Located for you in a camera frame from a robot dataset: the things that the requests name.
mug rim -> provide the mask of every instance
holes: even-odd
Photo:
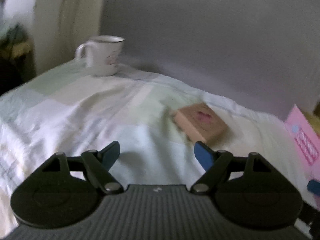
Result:
[[[101,43],[118,43],[124,41],[124,38],[110,35],[92,36],[89,41],[101,42]]]

wrinkled fabric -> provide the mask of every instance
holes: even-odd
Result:
[[[261,153],[314,204],[292,139],[275,116],[125,65],[99,78],[84,67],[84,61],[70,61],[0,97],[0,237],[17,226],[9,205],[13,190],[58,151],[77,156],[117,140],[121,154],[110,173],[125,187],[190,187],[204,170],[172,113],[202,101],[229,126],[214,150]]]

mug print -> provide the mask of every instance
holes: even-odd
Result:
[[[105,63],[106,65],[116,64],[118,51],[113,51],[108,57],[106,57]]]

ribbed rubber mat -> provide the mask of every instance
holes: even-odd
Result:
[[[226,220],[207,196],[193,195],[185,186],[130,185],[125,193],[104,197],[85,220],[59,229],[25,225],[5,240],[107,239],[269,239],[307,238],[295,227],[274,231],[242,228]]]

pink box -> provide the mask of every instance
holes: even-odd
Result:
[[[320,181],[320,138],[300,109],[294,105],[286,128],[295,141],[298,155],[308,179]]]

